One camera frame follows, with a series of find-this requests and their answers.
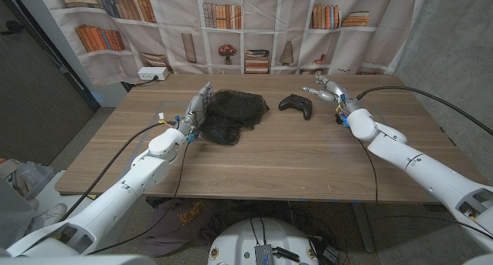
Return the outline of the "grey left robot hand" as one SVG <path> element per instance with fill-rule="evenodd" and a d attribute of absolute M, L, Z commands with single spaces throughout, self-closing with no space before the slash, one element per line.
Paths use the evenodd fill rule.
<path fill-rule="evenodd" d="M 207 82 L 192 98 L 186 111 L 181 116 L 176 129 L 179 130 L 186 139 L 189 139 L 192 134 L 195 134 L 198 131 L 198 128 L 203 124 L 206 108 L 212 95 L 212 83 Z"/>

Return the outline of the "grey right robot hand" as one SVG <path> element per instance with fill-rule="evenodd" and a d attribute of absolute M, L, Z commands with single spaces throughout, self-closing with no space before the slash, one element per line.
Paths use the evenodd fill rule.
<path fill-rule="evenodd" d="M 322 89 L 313 89 L 309 87 L 303 87 L 303 91 L 316 95 L 324 101 L 336 102 L 340 107 L 340 111 L 347 114 L 361 109 L 359 101 L 352 97 L 350 93 L 342 86 L 329 80 L 322 75 L 316 75 L 316 83 L 323 86 Z"/>

